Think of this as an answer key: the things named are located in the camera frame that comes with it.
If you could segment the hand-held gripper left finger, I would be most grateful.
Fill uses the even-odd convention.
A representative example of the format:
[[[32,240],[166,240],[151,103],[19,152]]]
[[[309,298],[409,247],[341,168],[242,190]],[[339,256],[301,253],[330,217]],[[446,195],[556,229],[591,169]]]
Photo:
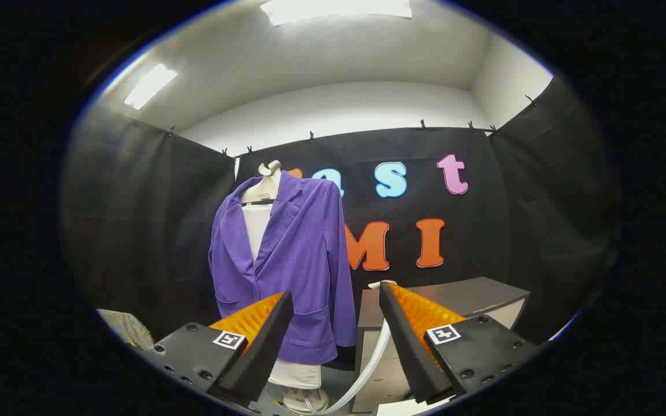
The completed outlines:
[[[248,407],[269,381],[293,315],[293,296],[279,292],[214,324],[184,324],[148,350],[148,363],[204,395]]]

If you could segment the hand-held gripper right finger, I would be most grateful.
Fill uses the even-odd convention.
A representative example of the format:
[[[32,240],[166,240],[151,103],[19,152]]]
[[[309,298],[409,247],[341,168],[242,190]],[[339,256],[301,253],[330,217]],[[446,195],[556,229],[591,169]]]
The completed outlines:
[[[418,403],[496,384],[542,350],[488,314],[465,318],[388,281],[380,283],[379,306]]]

